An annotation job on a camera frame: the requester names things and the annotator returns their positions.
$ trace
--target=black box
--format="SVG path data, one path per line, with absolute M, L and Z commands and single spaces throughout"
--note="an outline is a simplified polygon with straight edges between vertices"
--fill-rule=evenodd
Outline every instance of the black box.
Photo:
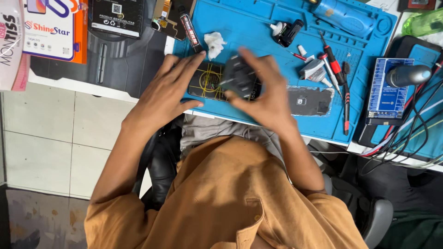
M 93 0 L 93 30 L 141 38 L 144 0 Z

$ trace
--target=qr code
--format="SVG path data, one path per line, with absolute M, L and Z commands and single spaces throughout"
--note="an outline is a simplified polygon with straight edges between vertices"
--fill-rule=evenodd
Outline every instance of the qr code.
M 120 4 L 112 4 L 112 13 L 121 15 L 121 5 Z

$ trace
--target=green bottle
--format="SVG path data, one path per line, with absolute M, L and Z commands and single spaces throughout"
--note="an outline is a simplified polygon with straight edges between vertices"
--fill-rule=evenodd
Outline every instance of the green bottle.
M 420 37 L 443 31 L 443 8 L 409 17 L 401 29 L 402 35 Z

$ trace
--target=blue heat gun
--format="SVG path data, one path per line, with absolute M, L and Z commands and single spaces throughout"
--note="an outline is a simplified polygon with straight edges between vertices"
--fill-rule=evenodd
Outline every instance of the blue heat gun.
M 376 20 L 367 13 L 348 7 L 337 0 L 309 0 L 316 4 L 312 13 L 354 36 L 363 38 L 374 29 Z

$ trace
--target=white tissue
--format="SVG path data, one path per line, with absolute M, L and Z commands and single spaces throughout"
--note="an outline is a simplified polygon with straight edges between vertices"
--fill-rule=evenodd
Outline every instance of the white tissue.
M 209 47 L 209 61 L 217 57 L 217 55 L 222 52 L 222 45 L 228 44 L 227 42 L 223 41 L 223 37 L 219 32 L 205 34 L 205 42 Z

